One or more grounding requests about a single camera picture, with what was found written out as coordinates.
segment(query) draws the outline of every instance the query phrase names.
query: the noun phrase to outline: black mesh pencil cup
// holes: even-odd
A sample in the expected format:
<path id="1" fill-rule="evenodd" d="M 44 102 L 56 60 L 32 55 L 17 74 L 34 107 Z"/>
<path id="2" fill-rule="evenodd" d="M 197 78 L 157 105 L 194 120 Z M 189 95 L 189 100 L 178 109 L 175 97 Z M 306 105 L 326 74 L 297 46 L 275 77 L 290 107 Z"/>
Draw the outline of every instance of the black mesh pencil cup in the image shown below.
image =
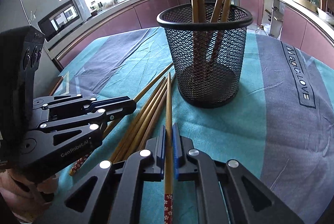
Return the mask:
<path id="1" fill-rule="evenodd" d="M 157 16 L 165 28 L 178 89 L 191 105 L 215 108 L 238 92 L 250 12 L 231 5 L 227 22 L 210 23 L 214 3 L 205 3 L 206 23 L 192 23 L 191 4 Z"/>

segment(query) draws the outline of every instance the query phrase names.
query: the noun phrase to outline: kitchen counter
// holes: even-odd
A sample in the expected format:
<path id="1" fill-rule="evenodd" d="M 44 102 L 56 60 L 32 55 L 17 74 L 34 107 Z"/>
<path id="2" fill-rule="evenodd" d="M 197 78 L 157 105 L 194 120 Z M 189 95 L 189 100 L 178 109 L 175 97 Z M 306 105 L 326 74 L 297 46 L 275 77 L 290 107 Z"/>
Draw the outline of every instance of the kitchen counter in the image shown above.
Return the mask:
<path id="1" fill-rule="evenodd" d="M 165 10 L 166 8 L 165 8 L 165 5 L 163 4 L 165 0 L 154 1 L 153 6 L 152 6 L 152 1 L 153 0 L 126 0 L 118 5 L 108 8 L 107 10 L 99 13 L 97 16 L 90 18 L 89 20 L 81 24 L 78 28 L 76 28 L 72 33 L 64 37 L 56 46 L 54 46 L 50 50 L 51 58 L 52 59 L 57 58 L 58 60 L 63 59 L 64 56 L 66 56 L 66 53 L 68 53 L 72 48 L 76 46 L 76 44 L 78 44 L 84 38 L 86 38 L 87 41 L 94 40 L 93 38 L 89 37 L 89 34 L 93 33 L 96 29 L 102 29 L 101 26 L 105 25 L 108 22 L 109 22 L 109 27 L 104 28 L 104 29 L 105 30 L 109 29 L 110 31 L 110 29 L 113 29 L 113 25 L 115 25 L 115 23 L 112 24 L 110 20 L 112 20 L 112 18 L 114 17 L 116 18 L 118 15 L 122 14 L 124 11 L 129 10 L 129 9 L 136 11 L 137 17 L 135 16 L 134 17 L 138 18 L 140 22 L 140 25 L 138 23 L 138 25 L 134 26 L 133 29 L 153 27 L 153 26 L 147 26 L 146 23 L 142 25 L 142 22 L 145 22 L 145 18 L 151 18 L 150 19 L 151 25 L 153 25 L 153 21 L 155 21 L 155 18 L 156 18 L 156 16 L 154 17 L 151 16 L 153 11 L 155 12 L 158 10 L 160 12 L 160 11 Z M 312 11 L 309 11 L 308 9 L 306 9 L 305 7 L 301 6 L 300 4 L 294 1 L 291 1 L 291 0 L 277 0 L 277 1 L 281 1 L 285 3 L 286 5 L 294 9 L 296 12 L 298 12 L 300 15 L 303 15 L 303 17 L 307 19 L 315 27 L 315 29 L 317 29 L 325 37 L 327 37 L 327 41 L 332 46 L 334 46 L 334 28 L 331 25 L 321 20 L 317 14 L 313 13 Z M 253 5 L 252 0 L 249 0 L 248 3 L 250 3 L 251 6 Z M 258 15 L 258 17 L 255 17 L 255 18 L 258 18 L 258 21 L 259 21 L 258 25 L 260 25 L 262 21 L 262 13 L 260 11 L 261 10 L 259 10 L 258 13 L 257 11 L 252 13 L 254 15 Z M 118 23 L 118 26 L 121 26 L 121 25 L 130 26 L 131 25 L 127 21 L 125 21 L 124 23 L 121 23 L 115 20 L 115 22 Z"/>
<path id="2" fill-rule="evenodd" d="M 109 18 L 110 16 L 117 14 L 119 11 L 132 6 L 136 3 L 139 3 L 143 0 L 126 0 L 120 4 L 114 5 L 110 8 L 107 8 L 103 12 L 99 13 L 97 16 L 89 18 L 86 22 L 82 23 L 74 31 L 62 38 L 55 46 L 53 46 L 50 51 L 50 58 L 59 58 L 59 55 L 64 49 L 66 49 L 74 40 L 84 34 L 86 31 L 89 31 L 91 28 Z"/>
<path id="3" fill-rule="evenodd" d="M 292 0 L 279 0 L 284 2 L 285 4 L 289 5 L 296 11 L 300 12 L 306 18 L 308 18 L 313 24 L 315 24 L 318 28 L 320 28 L 330 39 L 331 43 L 334 46 L 334 27 L 328 24 L 327 22 L 323 21 L 318 17 L 318 15 L 307 8 L 301 6 L 300 4 L 292 1 Z"/>

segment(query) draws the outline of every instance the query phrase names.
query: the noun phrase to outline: bowl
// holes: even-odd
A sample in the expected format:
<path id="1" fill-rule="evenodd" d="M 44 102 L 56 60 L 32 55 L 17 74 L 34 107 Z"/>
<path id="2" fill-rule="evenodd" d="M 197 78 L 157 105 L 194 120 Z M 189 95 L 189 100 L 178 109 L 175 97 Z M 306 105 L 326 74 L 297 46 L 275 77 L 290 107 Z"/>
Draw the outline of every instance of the bowl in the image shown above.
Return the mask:
<path id="1" fill-rule="evenodd" d="M 320 8 L 317 8 L 319 18 L 330 25 L 334 25 L 334 16 L 332 16 L 330 13 L 322 11 Z"/>

